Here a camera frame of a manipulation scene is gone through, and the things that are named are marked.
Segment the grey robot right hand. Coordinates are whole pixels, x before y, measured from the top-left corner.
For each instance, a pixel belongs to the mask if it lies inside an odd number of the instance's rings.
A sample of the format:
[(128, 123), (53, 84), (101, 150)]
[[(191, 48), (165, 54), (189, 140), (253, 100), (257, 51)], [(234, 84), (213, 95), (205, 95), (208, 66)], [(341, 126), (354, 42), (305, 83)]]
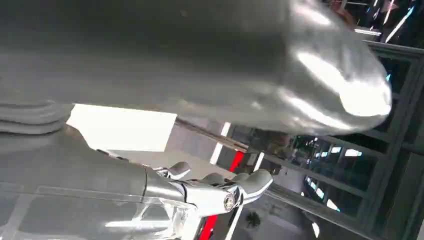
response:
[(226, 180), (133, 164), (67, 124), (76, 104), (347, 135), (392, 108), (386, 71), (316, 0), (3, 0), (0, 237), (179, 240), (191, 216), (259, 199), (265, 170)]

